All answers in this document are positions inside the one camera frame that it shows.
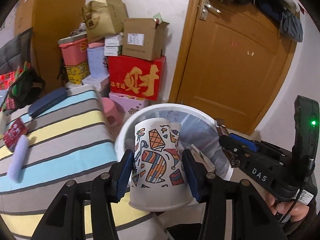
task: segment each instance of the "lilac box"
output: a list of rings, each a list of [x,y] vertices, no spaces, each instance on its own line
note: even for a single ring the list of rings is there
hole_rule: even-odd
[[[137,98],[120,93],[109,93],[109,98],[116,103],[119,112],[134,114],[140,109],[148,106],[148,100],[144,98]]]

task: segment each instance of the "pink plastic stool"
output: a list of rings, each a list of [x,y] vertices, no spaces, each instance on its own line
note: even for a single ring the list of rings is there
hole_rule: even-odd
[[[102,98],[104,116],[110,126],[121,125],[122,117],[119,114],[116,104],[110,98]]]

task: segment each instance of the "finger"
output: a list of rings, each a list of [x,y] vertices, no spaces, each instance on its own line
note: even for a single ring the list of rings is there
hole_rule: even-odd
[[[273,205],[273,206],[270,206],[269,208],[270,208],[272,214],[275,216],[277,214],[276,207]]]
[[[284,215],[289,210],[292,203],[293,201],[279,203],[276,206],[276,211]],[[290,212],[290,215],[292,215],[291,221],[295,222],[303,219],[308,214],[308,212],[309,212],[308,206],[302,204],[301,202],[297,202]]]
[[[273,206],[276,201],[276,198],[267,191],[266,191],[265,197],[266,197],[265,201],[266,201],[267,205],[269,207]]]

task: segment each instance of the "clear plastic film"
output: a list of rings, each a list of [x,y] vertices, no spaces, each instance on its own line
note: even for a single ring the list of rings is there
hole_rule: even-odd
[[[216,166],[215,173],[222,178],[225,177],[228,172],[229,161],[219,144],[217,131],[200,118],[183,111],[159,110],[146,112],[145,115],[138,116],[126,132],[125,147],[134,150],[134,126],[137,123],[157,117],[180,123],[179,140],[183,142],[183,146],[188,148],[192,144],[195,145]]]

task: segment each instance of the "white box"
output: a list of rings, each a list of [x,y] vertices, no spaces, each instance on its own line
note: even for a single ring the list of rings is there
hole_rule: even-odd
[[[81,87],[82,85],[75,85],[75,84],[72,84],[70,82],[66,83],[65,84],[65,88],[68,88],[68,89],[71,89],[71,88],[76,88],[76,87]]]
[[[104,89],[109,84],[109,76],[110,75],[104,78],[93,78],[91,75],[89,75],[82,80],[82,83],[84,85],[92,85],[99,91]]]
[[[122,45],[122,35],[112,35],[104,38],[104,45],[106,46],[121,46]]]
[[[104,46],[105,56],[119,56],[121,55],[122,46]]]
[[[118,40],[111,40],[108,43],[104,42],[104,45],[107,47],[110,46],[122,46],[122,40],[118,41]]]

